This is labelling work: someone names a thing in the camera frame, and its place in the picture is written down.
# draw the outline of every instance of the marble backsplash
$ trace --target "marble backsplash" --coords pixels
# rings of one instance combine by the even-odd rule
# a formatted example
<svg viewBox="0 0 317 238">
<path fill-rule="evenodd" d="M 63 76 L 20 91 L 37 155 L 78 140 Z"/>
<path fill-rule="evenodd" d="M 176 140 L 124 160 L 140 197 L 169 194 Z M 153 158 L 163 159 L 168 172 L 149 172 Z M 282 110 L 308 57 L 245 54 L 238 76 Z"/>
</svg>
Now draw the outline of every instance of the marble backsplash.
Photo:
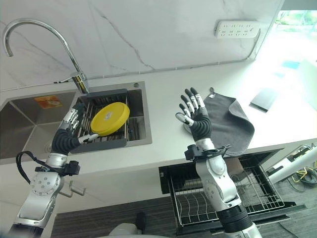
<svg viewBox="0 0 317 238">
<path fill-rule="evenodd" d="M 31 17 L 69 43 L 88 77 L 243 60 L 256 39 L 214 36 L 219 20 L 257 20 L 259 50 L 283 0 L 2 0 L 7 23 Z M 75 71 L 63 45 L 46 29 L 23 25 L 11 35 L 14 56 L 1 49 L 0 89 L 68 78 Z"/>
</svg>

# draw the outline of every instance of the dish rack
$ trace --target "dish rack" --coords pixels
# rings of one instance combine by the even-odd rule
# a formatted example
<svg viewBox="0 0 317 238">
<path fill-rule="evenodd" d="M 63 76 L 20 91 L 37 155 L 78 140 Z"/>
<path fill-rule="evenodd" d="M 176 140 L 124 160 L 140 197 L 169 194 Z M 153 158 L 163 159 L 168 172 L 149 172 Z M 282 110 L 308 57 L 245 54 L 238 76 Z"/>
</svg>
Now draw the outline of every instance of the dish rack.
<svg viewBox="0 0 317 238">
<path fill-rule="evenodd" d="M 238 194 L 249 215 L 272 211 L 284 206 L 273 184 L 256 157 L 239 158 L 244 171 L 232 175 Z M 204 191 L 195 164 L 182 172 L 170 170 L 170 192 L 177 222 L 181 226 L 218 221 Z"/>
<path fill-rule="evenodd" d="M 108 136 L 98 137 L 97 139 L 79 146 L 71 151 L 71 153 L 82 153 L 87 151 L 104 150 L 111 148 L 124 147 L 128 141 L 140 140 L 143 135 L 140 133 L 139 125 L 144 125 L 144 117 L 142 106 L 136 102 L 137 90 L 128 91 L 126 89 L 109 90 L 97 93 L 91 93 L 88 96 L 79 97 L 77 102 L 85 105 L 84 117 L 81 125 L 76 129 L 75 134 L 81 137 L 86 134 L 92 134 L 91 122 L 94 116 L 105 106 L 115 103 L 125 103 L 130 109 L 129 119 L 116 132 Z"/>
</svg>

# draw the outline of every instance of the wire rack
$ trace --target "wire rack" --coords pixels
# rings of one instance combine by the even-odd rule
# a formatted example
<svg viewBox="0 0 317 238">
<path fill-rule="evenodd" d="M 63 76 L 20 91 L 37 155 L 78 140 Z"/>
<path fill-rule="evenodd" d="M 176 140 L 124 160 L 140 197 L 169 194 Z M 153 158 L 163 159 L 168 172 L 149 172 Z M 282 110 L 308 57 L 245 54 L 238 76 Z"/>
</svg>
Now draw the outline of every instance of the wire rack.
<svg viewBox="0 0 317 238">
<path fill-rule="evenodd" d="M 244 171 L 232 175 L 237 191 L 248 214 L 260 213 L 284 206 L 284 202 L 255 158 L 240 159 Z M 216 212 L 205 196 L 200 178 L 191 174 L 171 176 L 180 225 L 218 220 Z"/>
<path fill-rule="evenodd" d="M 128 97 L 126 95 L 103 96 L 91 99 L 88 102 L 88 105 L 85 107 L 84 117 L 78 130 L 77 136 L 80 137 L 92 133 L 90 125 L 94 116 L 102 108 L 114 102 L 122 102 L 126 105 L 129 105 Z M 99 137 L 89 143 L 118 140 L 123 138 L 127 139 L 127 141 L 138 140 L 138 131 L 139 130 L 137 120 L 129 118 L 129 120 L 113 134 Z"/>
</svg>

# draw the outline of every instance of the chrome faucet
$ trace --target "chrome faucet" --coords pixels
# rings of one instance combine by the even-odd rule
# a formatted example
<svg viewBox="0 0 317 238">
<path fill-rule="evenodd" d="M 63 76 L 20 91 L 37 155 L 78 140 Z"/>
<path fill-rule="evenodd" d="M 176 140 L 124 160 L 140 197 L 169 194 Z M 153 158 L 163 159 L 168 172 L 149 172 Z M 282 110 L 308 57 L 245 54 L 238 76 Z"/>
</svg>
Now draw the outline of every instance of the chrome faucet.
<svg viewBox="0 0 317 238">
<path fill-rule="evenodd" d="M 84 72 L 81 70 L 81 68 L 79 67 L 78 62 L 75 59 L 75 56 L 73 55 L 68 43 L 66 42 L 64 37 L 58 31 L 56 31 L 52 26 L 50 26 L 44 22 L 41 22 L 41 21 L 38 21 L 38 20 L 35 20 L 32 18 L 19 18 L 19 19 L 16 19 L 16 20 L 10 22 L 9 24 L 7 24 L 7 26 L 5 27 L 5 29 L 3 31 L 3 43 L 4 43 L 4 49 L 5 49 L 6 54 L 9 57 L 13 56 L 13 53 L 12 53 L 12 50 L 10 47 L 10 43 L 9 43 L 11 32 L 16 27 L 18 27 L 20 25 L 25 25 L 25 24 L 34 24 L 34 25 L 42 26 L 45 29 L 51 31 L 57 38 L 59 38 L 61 43 L 64 45 L 75 69 L 77 70 L 77 72 L 71 74 L 71 78 L 75 82 L 75 84 L 80 92 L 88 93 L 89 88 L 87 86 L 87 83 L 85 82 L 87 80 L 87 77 L 84 74 Z"/>
</svg>

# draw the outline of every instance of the dishwasher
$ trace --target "dishwasher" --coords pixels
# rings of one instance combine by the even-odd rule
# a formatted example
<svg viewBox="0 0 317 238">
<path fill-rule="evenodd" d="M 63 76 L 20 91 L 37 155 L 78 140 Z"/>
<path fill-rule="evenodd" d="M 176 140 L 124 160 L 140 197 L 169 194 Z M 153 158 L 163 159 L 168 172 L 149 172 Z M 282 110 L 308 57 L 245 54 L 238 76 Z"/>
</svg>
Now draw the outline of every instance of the dishwasher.
<svg viewBox="0 0 317 238">
<path fill-rule="evenodd" d="M 286 214 L 306 209 L 304 204 L 283 201 L 261 167 L 261 162 L 276 152 L 278 150 L 240 156 L 243 171 L 230 176 L 256 225 L 288 220 Z M 203 191 L 195 163 L 160 167 L 159 176 L 163 194 L 171 196 L 177 235 L 206 230 L 222 232 L 216 212 Z"/>
</svg>

